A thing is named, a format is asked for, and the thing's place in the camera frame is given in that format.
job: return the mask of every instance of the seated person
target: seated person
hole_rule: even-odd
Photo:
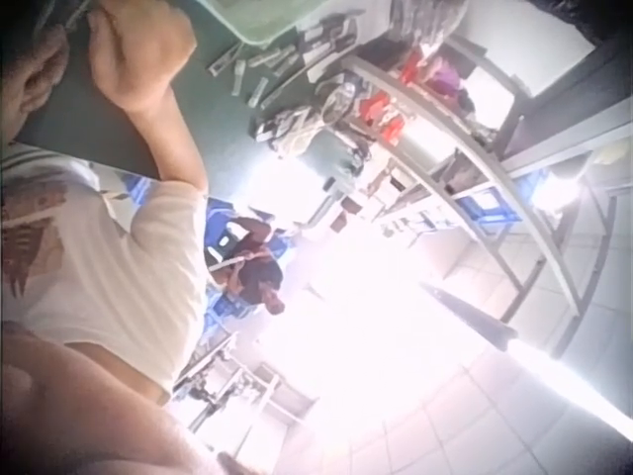
[[[213,270],[210,283],[250,305],[263,304],[271,315],[281,314],[286,306],[278,292],[284,274],[265,245],[272,234],[271,227],[253,218],[238,217],[231,221],[247,230],[248,234],[235,245],[225,260],[239,256],[245,257],[245,260]]]

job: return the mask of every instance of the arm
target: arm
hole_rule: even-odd
[[[101,0],[90,23],[90,66],[99,90],[144,138],[163,181],[206,194],[202,157],[171,81],[196,48],[187,16],[162,0]]]
[[[255,242],[266,242],[272,234],[270,225],[255,218],[238,217],[231,221],[247,230],[249,238]]]
[[[239,271],[244,266],[244,262],[239,262],[233,267],[233,271],[226,282],[226,291],[233,297],[237,297],[239,293],[243,290],[243,286],[239,281]]]
[[[171,89],[155,111],[129,117],[149,146],[162,181],[188,183],[205,195],[209,192],[207,170]]]

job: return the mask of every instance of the tile floor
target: tile floor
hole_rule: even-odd
[[[599,244],[599,221],[584,206],[566,261],[581,293]],[[609,256],[583,324],[564,362],[632,416],[631,197],[618,201]],[[524,278],[539,257],[527,235],[515,234],[501,248]],[[475,245],[445,280],[448,290],[500,317],[515,290]],[[536,345],[550,347],[571,312],[546,267],[532,295],[511,324]],[[593,475],[628,460],[630,443],[596,418],[577,410],[526,374],[508,356],[487,349],[406,414],[355,441],[339,441],[335,453],[308,464],[286,439],[275,475]],[[314,441],[311,454],[321,441]]]

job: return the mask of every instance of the hand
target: hand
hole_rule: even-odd
[[[2,143],[12,141],[29,114],[43,106],[61,81],[68,64],[68,42],[62,27],[42,33],[28,54],[2,71]]]
[[[157,113],[196,48],[189,18],[163,0],[101,0],[88,21],[99,90],[128,114]]]

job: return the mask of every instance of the fist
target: fist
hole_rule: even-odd
[[[189,18],[163,0],[101,0],[88,21],[93,80],[129,114],[158,106],[196,48]]]

